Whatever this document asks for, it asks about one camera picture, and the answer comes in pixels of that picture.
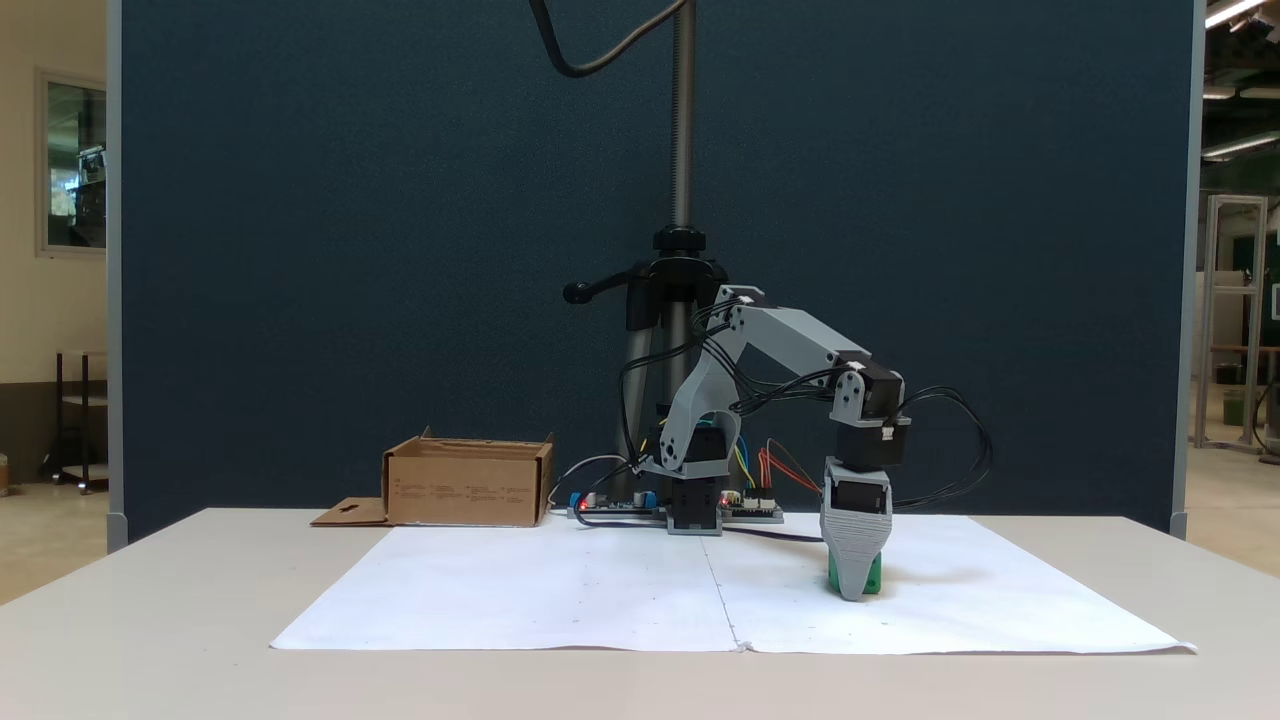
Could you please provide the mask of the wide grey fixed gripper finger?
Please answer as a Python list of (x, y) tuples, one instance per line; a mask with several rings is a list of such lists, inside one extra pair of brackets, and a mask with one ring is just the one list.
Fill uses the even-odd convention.
[(829, 584), (845, 601), (859, 602), (865, 594), (881, 592), (882, 553), (892, 527), (892, 515), (820, 512)]

